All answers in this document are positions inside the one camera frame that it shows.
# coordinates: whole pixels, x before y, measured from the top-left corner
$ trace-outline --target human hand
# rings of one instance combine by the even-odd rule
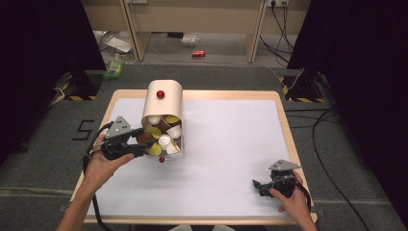
[[[303,185],[300,175],[295,170],[293,174],[297,182]],[[306,196],[298,187],[294,187],[293,194],[289,198],[276,189],[270,189],[269,192],[282,203],[282,207],[278,209],[279,213],[286,211],[303,230],[316,230],[306,203]]]
[[[104,137],[104,135],[99,136],[96,143],[102,142]],[[134,158],[135,156],[129,153],[110,161],[104,157],[100,148],[93,151],[81,186],[86,187],[89,193],[96,193],[114,175],[119,167],[127,164]]]

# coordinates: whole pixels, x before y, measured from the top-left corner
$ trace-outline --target wrist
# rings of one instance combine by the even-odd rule
[[[75,197],[82,198],[84,200],[92,199],[95,195],[96,190],[93,190],[89,184],[82,183],[75,194]]]

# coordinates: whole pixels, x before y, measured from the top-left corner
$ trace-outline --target black curtain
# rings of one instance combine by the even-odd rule
[[[1,164],[28,140],[62,75],[86,82],[85,70],[105,65],[80,0],[3,2],[0,28]]]
[[[302,67],[305,78],[326,75],[362,159],[408,227],[408,3],[312,0],[288,65]]]

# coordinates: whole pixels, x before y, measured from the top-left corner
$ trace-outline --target electrical outlet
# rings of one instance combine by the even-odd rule
[[[272,7],[272,1],[275,2],[275,8],[284,8],[289,5],[289,0],[268,0],[268,7]]]

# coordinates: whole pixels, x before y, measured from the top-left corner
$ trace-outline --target green object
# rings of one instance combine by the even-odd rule
[[[109,78],[109,79],[118,79],[122,75],[122,69],[124,67],[124,64],[117,63],[117,62],[111,62],[109,64],[108,70],[105,71],[103,74],[104,78]]]

